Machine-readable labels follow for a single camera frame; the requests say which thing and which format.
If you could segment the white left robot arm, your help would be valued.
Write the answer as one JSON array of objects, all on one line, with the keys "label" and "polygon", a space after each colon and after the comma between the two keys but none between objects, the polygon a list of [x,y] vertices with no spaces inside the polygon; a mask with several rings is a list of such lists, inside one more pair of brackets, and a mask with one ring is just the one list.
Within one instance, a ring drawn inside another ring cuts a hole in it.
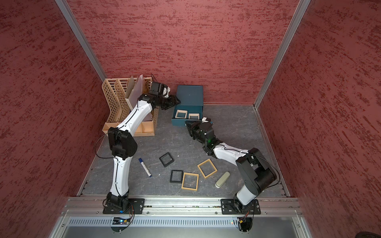
[{"label": "white left robot arm", "polygon": [[131,160],[138,149],[134,134],[143,119],[157,107],[167,110],[180,104],[175,95],[155,96],[142,94],[131,113],[116,128],[108,132],[109,145],[114,159],[113,183],[107,194],[108,204],[126,211],[128,201],[128,177]]}]

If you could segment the teal top drawer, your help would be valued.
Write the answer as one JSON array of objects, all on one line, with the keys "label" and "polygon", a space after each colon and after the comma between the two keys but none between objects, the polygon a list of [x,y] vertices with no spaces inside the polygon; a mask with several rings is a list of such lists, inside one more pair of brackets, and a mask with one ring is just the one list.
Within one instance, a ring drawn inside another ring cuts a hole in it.
[{"label": "teal top drawer", "polygon": [[185,121],[200,121],[202,114],[203,106],[176,105],[173,111],[172,125],[184,127]]}]

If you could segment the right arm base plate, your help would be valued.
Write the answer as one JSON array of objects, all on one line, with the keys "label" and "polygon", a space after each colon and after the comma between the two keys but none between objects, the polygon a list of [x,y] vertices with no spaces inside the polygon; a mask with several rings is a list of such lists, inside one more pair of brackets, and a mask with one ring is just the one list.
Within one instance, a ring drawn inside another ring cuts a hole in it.
[{"label": "right arm base plate", "polygon": [[253,199],[249,204],[242,205],[238,199],[221,199],[221,210],[223,215],[261,215],[259,201]]}]

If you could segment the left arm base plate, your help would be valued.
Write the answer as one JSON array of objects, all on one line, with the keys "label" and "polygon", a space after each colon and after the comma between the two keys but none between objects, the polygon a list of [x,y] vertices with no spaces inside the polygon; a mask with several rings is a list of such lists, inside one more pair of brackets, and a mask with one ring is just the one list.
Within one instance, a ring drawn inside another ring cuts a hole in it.
[{"label": "left arm base plate", "polygon": [[142,214],[145,199],[143,198],[106,198],[103,202],[103,214],[132,215]]}]

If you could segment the small beige brooch box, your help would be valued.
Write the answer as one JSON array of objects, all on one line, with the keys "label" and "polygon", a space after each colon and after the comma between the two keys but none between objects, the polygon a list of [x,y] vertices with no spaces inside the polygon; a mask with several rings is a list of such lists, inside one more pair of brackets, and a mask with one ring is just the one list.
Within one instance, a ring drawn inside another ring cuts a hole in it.
[{"label": "small beige brooch box", "polygon": [[187,110],[177,110],[175,113],[176,119],[187,119],[188,118],[188,112]]},{"label": "small beige brooch box", "polygon": [[188,116],[189,120],[200,120],[200,114],[198,113],[189,113]]}]

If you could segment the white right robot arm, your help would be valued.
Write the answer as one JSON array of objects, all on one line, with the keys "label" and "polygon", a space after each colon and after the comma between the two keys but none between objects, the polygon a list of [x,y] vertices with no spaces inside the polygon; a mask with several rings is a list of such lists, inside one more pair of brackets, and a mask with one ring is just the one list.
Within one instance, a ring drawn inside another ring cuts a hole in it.
[{"label": "white right robot arm", "polygon": [[208,156],[237,166],[244,182],[234,196],[237,209],[247,206],[277,180],[276,168],[258,149],[244,150],[229,146],[215,136],[212,122],[208,119],[186,121],[185,125],[190,137],[202,144]]}]

